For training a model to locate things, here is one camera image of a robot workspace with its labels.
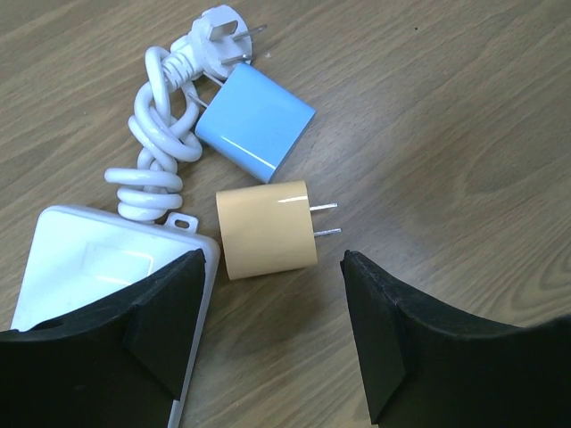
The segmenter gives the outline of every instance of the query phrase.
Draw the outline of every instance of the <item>power adapter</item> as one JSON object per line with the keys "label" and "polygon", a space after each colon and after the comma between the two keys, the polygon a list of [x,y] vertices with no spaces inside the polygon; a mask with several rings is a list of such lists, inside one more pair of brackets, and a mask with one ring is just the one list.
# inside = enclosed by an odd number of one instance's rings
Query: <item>power adapter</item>
{"label": "power adapter", "polygon": [[236,66],[196,123],[196,136],[269,183],[315,115],[315,109],[250,65]]}
{"label": "power adapter", "polygon": [[128,221],[79,206],[53,206],[39,216],[12,329],[28,331],[48,319],[83,308],[156,272],[182,254],[201,249],[206,260],[203,297],[181,400],[168,428],[176,428],[185,403],[212,286],[219,246],[196,233],[198,220],[171,213],[164,226]]}
{"label": "power adapter", "polygon": [[216,204],[230,279],[314,265],[315,237],[341,232],[313,231],[311,213],[337,204],[310,207],[303,181],[218,192]]}

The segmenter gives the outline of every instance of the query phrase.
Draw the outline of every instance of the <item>wood grain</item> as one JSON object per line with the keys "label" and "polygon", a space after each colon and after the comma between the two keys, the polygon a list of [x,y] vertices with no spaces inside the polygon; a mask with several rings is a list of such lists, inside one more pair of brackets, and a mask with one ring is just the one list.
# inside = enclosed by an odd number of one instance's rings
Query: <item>wood grain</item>
{"label": "wood grain", "polygon": [[[0,5],[1,327],[39,212],[115,210],[103,172],[135,162],[143,53],[212,3]],[[278,180],[339,202],[315,221],[344,232],[319,239],[313,268],[233,283],[220,270],[183,426],[369,426],[345,249],[484,317],[571,311],[568,0],[230,3],[269,25],[255,65],[319,112]],[[254,180],[210,150],[181,175],[183,211],[219,239],[215,192]]]}

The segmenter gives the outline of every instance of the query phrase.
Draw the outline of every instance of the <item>white power cord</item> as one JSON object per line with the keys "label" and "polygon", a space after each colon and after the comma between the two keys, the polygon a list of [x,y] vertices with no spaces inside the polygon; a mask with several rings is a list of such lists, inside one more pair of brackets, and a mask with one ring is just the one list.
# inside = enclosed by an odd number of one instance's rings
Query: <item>white power cord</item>
{"label": "white power cord", "polygon": [[[203,148],[191,131],[198,119],[198,94],[193,80],[202,74],[227,79],[239,62],[252,59],[251,35],[231,7],[212,8],[194,21],[191,31],[170,47],[158,46],[145,54],[149,81],[135,98],[135,114],[128,127],[143,146],[136,169],[110,168],[105,180],[121,185],[119,214],[135,221],[154,221],[182,205],[182,180],[177,161],[195,162]],[[180,119],[170,112],[170,94],[182,89],[186,111]]]}

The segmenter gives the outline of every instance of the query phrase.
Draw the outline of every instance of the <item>plug prong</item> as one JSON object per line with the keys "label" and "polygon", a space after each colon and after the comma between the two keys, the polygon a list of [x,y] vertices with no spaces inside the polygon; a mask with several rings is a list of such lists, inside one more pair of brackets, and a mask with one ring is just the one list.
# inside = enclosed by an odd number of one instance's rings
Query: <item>plug prong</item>
{"label": "plug prong", "polygon": [[212,76],[211,74],[204,72],[203,75],[212,80],[218,86],[224,86],[224,82],[222,82],[222,80],[218,80],[216,77]]}
{"label": "plug prong", "polygon": [[337,202],[333,202],[326,205],[318,205],[317,207],[310,207],[310,211],[330,210],[332,208],[337,208],[337,206]]}
{"label": "plug prong", "polygon": [[203,100],[201,100],[198,96],[191,94],[190,92],[186,93],[190,98],[193,99],[193,101],[195,101],[196,103],[199,103],[202,107],[204,107],[205,109],[208,109],[208,104],[205,103]]}
{"label": "plug prong", "polygon": [[230,36],[231,34],[236,33],[238,29],[238,21],[230,21],[225,24],[219,25],[218,27],[214,27],[211,31],[210,36],[208,39],[211,42],[218,42],[222,40],[225,36]]}
{"label": "plug prong", "polygon": [[251,55],[239,55],[239,56],[234,56],[232,58],[228,58],[227,60],[221,61],[220,63],[222,65],[231,65],[234,64],[236,62],[242,62],[242,61],[250,61],[252,59]]}
{"label": "plug prong", "polygon": [[251,37],[254,36],[258,33],[261,33],[264,29],[266,29],[268,26],[267,25],[260,25],[259,27],[256,27],[255,29],[249,29],[248,31],[245,31],[243,33],[238,33],[236,34],[234,37],[232,37],[232,40],[234,40],[235,42],[237,42],[238,40],[242,40],[245,37]]}
{"label": "plug prong", "polygon": [[338,227],[337,229],[329,229],[329,230],[323,230],[321,232],[314,232],[313,236],[318,237],[325,235],[334,235],[334,234],[340,234],[341,232],[343,232],[343,230],[341,229],[341,227]]}

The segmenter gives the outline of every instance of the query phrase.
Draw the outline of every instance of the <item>white power adapter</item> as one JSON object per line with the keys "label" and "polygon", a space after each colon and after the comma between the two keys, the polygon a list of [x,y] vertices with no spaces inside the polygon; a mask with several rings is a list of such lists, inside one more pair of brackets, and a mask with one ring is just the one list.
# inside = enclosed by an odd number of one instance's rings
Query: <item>white power adapter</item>
{"label": "white power adapter", "polygon": [[198,220],[171,213],[164,226],[128,221],[79,206],[53,206],[39,216],[12,329],[27,331],[139,281],[182,254],[201,249],[206,260],[200,306],[181,400],[168,428],[180,421],[198,342],[219,264],[219,246],[198,235]]}

